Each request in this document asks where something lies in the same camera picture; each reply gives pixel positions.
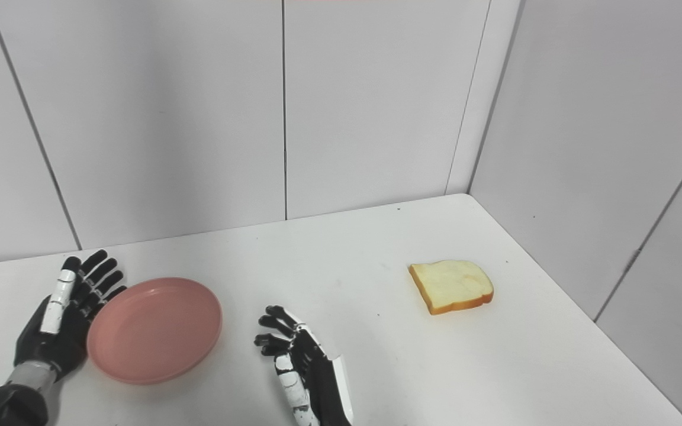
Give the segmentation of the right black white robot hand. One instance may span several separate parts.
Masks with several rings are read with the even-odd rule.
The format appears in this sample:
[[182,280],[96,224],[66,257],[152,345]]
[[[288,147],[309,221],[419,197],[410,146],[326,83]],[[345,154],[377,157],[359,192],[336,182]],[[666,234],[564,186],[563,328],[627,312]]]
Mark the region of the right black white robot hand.
[[298,425],[352,425],[354,414],[343,356],[328,357],[304,321],[280,305],[268,305],[258,324],[274,333],[254,344],[271,357]]

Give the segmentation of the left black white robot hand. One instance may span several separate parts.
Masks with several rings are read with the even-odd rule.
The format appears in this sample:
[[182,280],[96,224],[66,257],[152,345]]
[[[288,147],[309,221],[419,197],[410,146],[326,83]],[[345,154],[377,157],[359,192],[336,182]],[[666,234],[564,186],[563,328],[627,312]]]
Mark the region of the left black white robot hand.
[[76,370],[87,357],[93,321],[114,297],[125,291],[124,273],[105,249],[87,259],[65,259],[54,291],[36,308],[15,345],[14,367],[38,362],[57,380]]

